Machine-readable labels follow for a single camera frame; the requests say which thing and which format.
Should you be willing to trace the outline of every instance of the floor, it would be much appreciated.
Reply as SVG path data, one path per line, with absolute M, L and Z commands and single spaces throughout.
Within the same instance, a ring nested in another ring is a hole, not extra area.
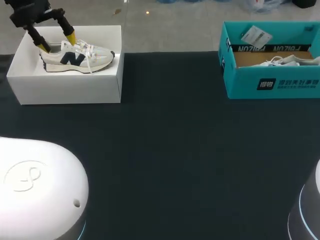
M 318 21 L 320 1 L 300 9 L 283 4 L 270 14 L 250 13 L 239 1 L 157 3 L 156 0 L 51 0 L 74 26 L 121 25 L 127 53 L 217 50 L 223 21 Z M 0 54 L 13 54 L 24 35 L 9 19 L 12 8 L 0 1 Z M 56 26 L 47 21 L 41 26 Z

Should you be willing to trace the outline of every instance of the shoe sole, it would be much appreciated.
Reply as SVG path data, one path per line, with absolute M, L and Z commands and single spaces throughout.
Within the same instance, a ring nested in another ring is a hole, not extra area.
M 110 62 L 105 63 L 105 64 L 100 65 L 100 66 L 91 67 L 92 73 L 98 72 L 98 71 L 104 69 L 105 67 L 107 67 L 109 64 L 111 64 L 113 62 L 113 60 L 115 59 L 114 52 L 112 52 L 112 54 L 113 54 L 113 58 L 112 58 L 112 60 Z M 48 73 L 61 73 L 61 72 L 67 72 L 67 71 L 78 71 L 78 72 L 81 72 L 83 74 L 89 74 L 90 73 L 88 67 L 75 66 L 75 65 L 71 65 L 71 64 L 66 64 L 66 65 L 48 64 L 48 63 L 45 63 L 45 61 L 42 58 L 41 54 L 40 54 L 40 57 L 41 57 L 41 59 L 43 61 L 43 68 Z

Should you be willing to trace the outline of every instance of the teal shoebox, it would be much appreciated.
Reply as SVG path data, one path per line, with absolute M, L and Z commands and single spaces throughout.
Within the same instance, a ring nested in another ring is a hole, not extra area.
M 242 40 L 252 26 L 272 35 L 260 49 Z M 320 22 L 224 22 L 218 55 L 228 97 L 320 98 L 318 65 L 252 66 L 271 56 L 292 54 L 307 59 L 320 56 Z

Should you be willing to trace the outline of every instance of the white shoebox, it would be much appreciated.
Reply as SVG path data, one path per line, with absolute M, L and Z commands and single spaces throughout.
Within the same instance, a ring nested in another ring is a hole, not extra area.
M 47 42 L 67 40 L 58 26 L 36 27 Z M 124 53 L 121 26 L 74 26 L 77 39 L 114 51 L 113 62 L 102 71 L 46 72 L 40 50 L 25 34 L 7 73 L 21 105 L 120 103 Z

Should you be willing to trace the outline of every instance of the plastic bag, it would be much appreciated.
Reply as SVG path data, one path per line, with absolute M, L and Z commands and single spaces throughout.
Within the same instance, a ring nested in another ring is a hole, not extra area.
M 254 13 L 268 13 L 279 7 L 286 0 L 239 0 L 243 6 Z

